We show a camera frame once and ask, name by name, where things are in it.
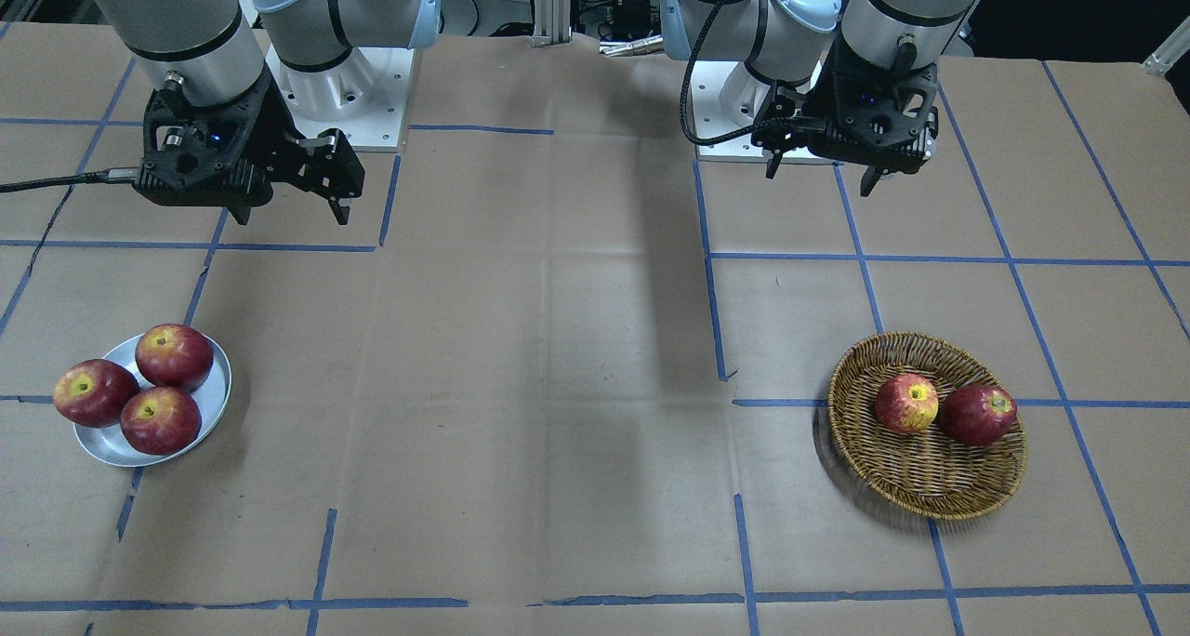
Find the wicker basket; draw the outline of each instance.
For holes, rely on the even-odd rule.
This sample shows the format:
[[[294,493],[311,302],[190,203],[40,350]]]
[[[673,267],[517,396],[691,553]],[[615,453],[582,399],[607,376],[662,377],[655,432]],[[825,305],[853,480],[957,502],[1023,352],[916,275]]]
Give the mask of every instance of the wicker basket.
[[[964,385],[995,385],[996,376],[969,353],[931,336],[891,331],[852,345],[834,368],[827,394],[831,437],[868,487],[917,515],[963,520],[987,515],[1016,492],[1025,475],[1020,419],[983,448],[957,443],[938,425],[916,435],[877,422],[876,391],[896,374],[928,378],[939,400]]]

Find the red apple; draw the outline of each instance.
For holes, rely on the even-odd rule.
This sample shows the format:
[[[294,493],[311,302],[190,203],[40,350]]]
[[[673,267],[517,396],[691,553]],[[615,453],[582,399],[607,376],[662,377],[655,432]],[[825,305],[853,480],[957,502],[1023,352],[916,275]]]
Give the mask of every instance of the red apple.
[[[120,422],[124,404],[140,392],[129,369],[107,360],[70,367],[54,386],[54,407],[68,420],[101,429]]]
[[[990,445],[1016,422],[1016,401],[991,385],[959,387],[942,401],[938,426],[967,445]]]
[[[876,393],[876,419],[897,434],[923,431],[937,414],[938,392],[923,375],[895,375]]]
[[[176,387],[150,387],[124,404],[120,431],[134,450],[173,455],[186,448],[202,426],[194,398]]]
[[[198,330],[178,324],[157,325],[137,342],[140,375],[154,385],[192,392],[211,373],[214,351]]]

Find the metal base plate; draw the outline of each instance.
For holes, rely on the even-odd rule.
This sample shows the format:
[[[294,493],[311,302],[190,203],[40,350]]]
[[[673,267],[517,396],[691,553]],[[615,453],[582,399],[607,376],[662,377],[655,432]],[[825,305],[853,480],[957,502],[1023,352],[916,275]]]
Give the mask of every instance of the metal base plate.
[[[414,51],[403,48],[362,48],[361,52],[376,71],[376,85],[383,92],[372,94],[372,102],[367,111],[333,123],[307,120],[294,114],[294,124],[307,137],[318,132],[339,127],[351,141],[351,148],[362,152],[399,152],[401,137],[405,133],[405,113],[409,102],[409,89],[413,87]],[[281,61],[271,46],[265,56],[265,63],[273,75],[277,75]]]
[[[699,138],[709,138],[727,133],[739,129],[732,123],[722,105],[719,104],[719,93],[727,81],[727,76],[735,68],[735,62],[695,62],[694,74],[690,79],[691,102],[694,106],[694,133]],[[814,70],[812,81],[818,77],[818,69]],[[700,145],[699,160],[708,162],[766,162],[764,150],[751,144],[751,137],[741,136],[718,145]],[[809,150],[800,148],[785,152],[781,160],[782,164],[829,164],[829,160],[823,160],[812,155]]]

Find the beige table surface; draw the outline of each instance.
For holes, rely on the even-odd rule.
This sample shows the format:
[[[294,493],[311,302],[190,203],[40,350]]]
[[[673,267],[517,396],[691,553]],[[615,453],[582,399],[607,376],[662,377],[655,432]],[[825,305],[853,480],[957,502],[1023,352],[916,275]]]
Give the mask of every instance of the beige table surface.
[[[0,179],[136,163],[130,57],[0,27]],[[681,71],[443,37],[346,227],[283,186],[248,226],[0,197],[0,634],[1190,632],[1172,89],[945,58],[937,158],[862,199],[853,166],[696,162]],[[52,385],[163,322],[226,349],[231,403],[101,464]],[[896,329],[1021,405],[979,522],[876,517],[819,459],[834,363]]]

